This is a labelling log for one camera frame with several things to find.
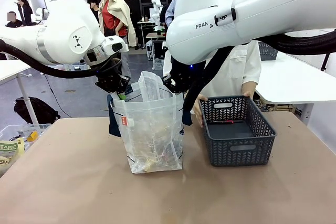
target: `person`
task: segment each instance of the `person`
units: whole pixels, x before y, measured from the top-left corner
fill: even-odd
[[[96,17],[96,19],[99,23],[99,18],[98,18],[99,6],[97,5],[98,1],[97,0],[89,0],[89,3],[90,3],[91,11],[92,11],[92,13],[94,14],[94,16]]]
[[[117,35],[130,47],[136,46],[130,8],[124,0],[102,0],[99,3],[98,17],[100,30],[105,36]],[[121,53],[121,72],[124,76],[131,77],[128,57],[128,52]]]
[[[8,13],[8,21],[9,23],[6,25],[7,27],[15,28],[23,25],[22,21],[16,18],[15,12]]]
[[[169,26],[175,10],[174,0],[167,10],[166,23]],[[199,100],[207,101],[210,97],[244,95],[253,98],[261,73],[261,58],[257,41],[247,45],[236,46],[221,66],[218,74],[201,91],[194,103],[193,111],[197,121],[203,127]]]
[[[26,26],[31,25],[31,15],[33,14],[33,10],[30,7],[28,1],[26,0],[17,0],[17,3],[22,7],[23,9],[23,18],[25,19]]]

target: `black basket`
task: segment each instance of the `black basket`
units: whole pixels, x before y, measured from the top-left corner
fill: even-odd
[[[276,60],[278,55],[278,50],[270,47],[264,42],[259,42],[259,50],[261,60]]]
[[[213,166],[265,165],[276,131],[244,96],[201,101],[203,134]]]

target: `red tag on bag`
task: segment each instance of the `red tag on bag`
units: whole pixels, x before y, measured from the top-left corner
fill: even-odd
[[[121,117],[121,123],[122,123],[122,125],[127,126],[127,117],[126,116]]]

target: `translucent plastic bag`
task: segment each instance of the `translucent plastic bag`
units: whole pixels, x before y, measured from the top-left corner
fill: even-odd
[[[182,169],[183,94],[175,95],[160,77],[142,72],[126,99],[113,97],[132,173]]]

